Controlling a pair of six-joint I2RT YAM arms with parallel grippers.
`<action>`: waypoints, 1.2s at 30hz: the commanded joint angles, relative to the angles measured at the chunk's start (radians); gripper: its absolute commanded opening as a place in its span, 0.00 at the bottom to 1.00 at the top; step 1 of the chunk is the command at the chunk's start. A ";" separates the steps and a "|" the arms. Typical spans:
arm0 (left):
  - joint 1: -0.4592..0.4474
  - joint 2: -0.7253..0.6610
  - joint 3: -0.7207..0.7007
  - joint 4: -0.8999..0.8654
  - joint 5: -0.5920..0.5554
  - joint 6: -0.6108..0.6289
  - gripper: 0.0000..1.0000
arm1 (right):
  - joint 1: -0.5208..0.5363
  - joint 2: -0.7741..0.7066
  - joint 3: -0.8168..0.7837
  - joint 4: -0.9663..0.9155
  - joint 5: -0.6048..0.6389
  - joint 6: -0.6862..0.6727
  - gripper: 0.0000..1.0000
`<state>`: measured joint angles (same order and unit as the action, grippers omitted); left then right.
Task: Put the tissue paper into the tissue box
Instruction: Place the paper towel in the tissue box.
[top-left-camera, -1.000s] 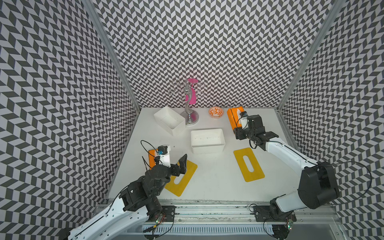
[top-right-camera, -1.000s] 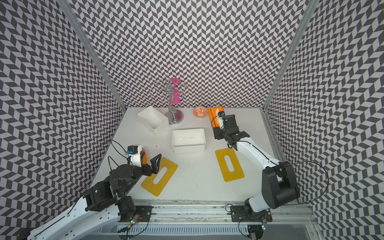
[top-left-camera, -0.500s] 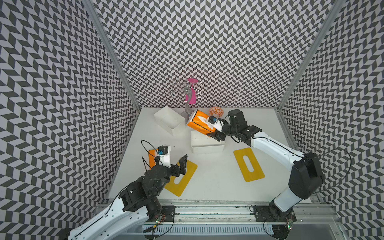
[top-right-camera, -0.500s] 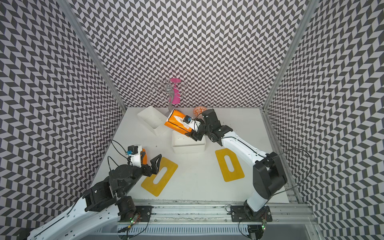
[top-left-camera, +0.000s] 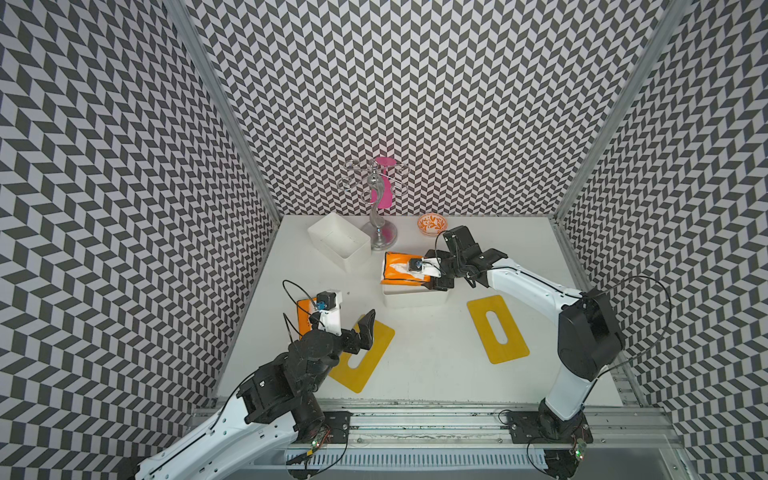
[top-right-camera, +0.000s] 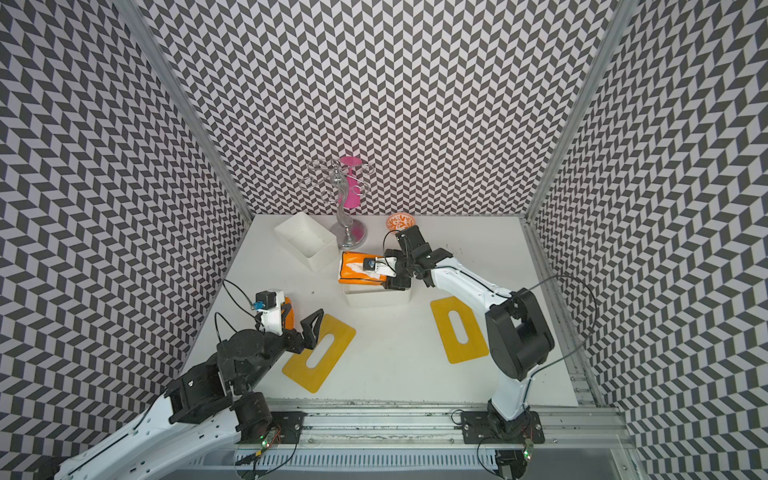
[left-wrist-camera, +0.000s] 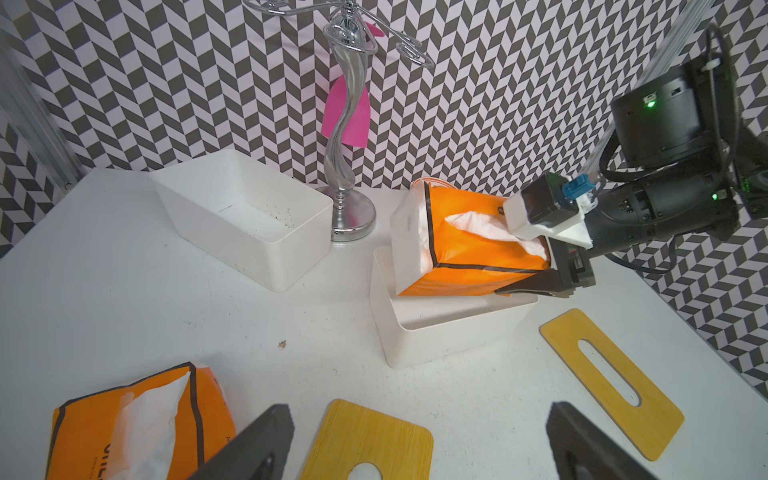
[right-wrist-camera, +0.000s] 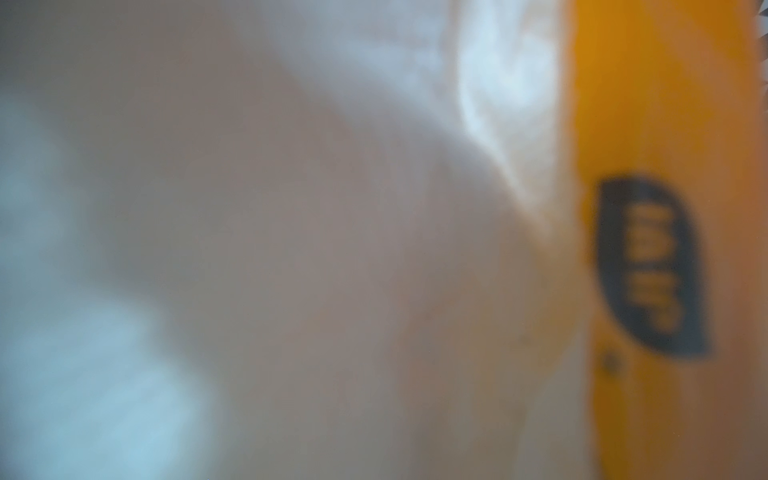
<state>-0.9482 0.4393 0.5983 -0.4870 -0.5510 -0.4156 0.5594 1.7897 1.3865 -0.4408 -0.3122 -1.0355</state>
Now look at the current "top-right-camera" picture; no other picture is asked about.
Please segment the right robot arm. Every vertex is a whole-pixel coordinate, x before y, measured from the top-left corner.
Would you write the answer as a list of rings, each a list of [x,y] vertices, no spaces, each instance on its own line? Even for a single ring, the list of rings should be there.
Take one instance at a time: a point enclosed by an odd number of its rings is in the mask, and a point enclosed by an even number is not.
[[[418,226],[392,232],[399,248],[384,253],[395,282],[413,279],[451,294],[484,314],[490,356],[499,370],[496,390],[488,402],[493,436],[505,443],[532,440],[538,421],[528,404],[534,375],[555,348],[555,339],[529,289],[513,291],[472,272],[443,248],[433,249]]]

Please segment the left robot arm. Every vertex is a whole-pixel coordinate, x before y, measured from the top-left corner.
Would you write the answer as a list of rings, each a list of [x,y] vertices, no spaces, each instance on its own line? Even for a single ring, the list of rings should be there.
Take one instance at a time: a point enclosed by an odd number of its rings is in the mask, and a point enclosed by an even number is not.
[[[323,310],[279,334],[243,329],[221,341],[205,362],[170,382],[135,419],[85,452],[62,461],[44,479],[160,479],[214,450],[253,445],[257,453],[300,430],[277,423],[257,384],[285,353],[317,346]]]

